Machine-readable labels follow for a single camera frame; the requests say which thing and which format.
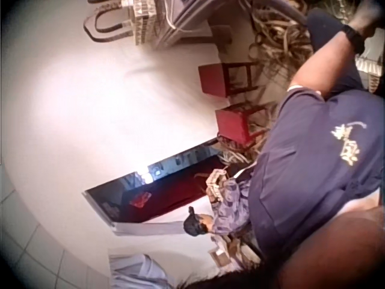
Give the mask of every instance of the shirt logo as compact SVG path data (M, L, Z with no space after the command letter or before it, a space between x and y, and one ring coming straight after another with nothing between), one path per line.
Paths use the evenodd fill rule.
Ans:
M346 161L349 166L353 166L358 161L357 155L360 153L359 146L355 140L350 140L350 134L354 126L358 125L366 129L366 124L362 122L352 122L347 125L336 126L334 131L331 132L336 139L343 141L342 152L340 154L341 159Z

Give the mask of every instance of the stool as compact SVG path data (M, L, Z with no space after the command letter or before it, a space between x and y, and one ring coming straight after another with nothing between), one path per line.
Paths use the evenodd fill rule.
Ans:
M240 63L215 63L199 66L199 77L202 91L209 95L215 95L226 98L230 95L238 93L250 92L258 89L258 86L253 85L251 79L251 67L260 66L260 63L240 62ZM245 67L247 73L247 86L234 88L230 83L230 68Z
M258 111L265 111L266 115L268 114L267 107L248 103L235 104L215 111L219 135L242 145L254 141L256 137L267 132L263 127L255 132L249 130L249 117Z

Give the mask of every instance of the black wristband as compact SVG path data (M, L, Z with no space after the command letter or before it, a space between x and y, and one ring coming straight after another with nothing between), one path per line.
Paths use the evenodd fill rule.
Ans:
M345 32L350 43L354 46L354 52L361 55L365 51L365 39L349 25L344 25L341 31Z

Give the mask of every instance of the navy blue t-shirt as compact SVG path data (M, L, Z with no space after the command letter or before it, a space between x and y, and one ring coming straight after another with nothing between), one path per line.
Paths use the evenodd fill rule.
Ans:
M248 197L265 258L293 249L383 181L384 101L350 90L325 101L293 89L258 158Z

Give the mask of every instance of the leg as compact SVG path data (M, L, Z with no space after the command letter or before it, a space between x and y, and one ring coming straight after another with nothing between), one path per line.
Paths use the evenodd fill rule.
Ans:
M331 40L342 28L343 24L320 9L313 9L307 17L307 28L310 33L310 41L316 52ZM356 63L349 63L342 76L331 91L331 95L337 95L347 90L365 90Z

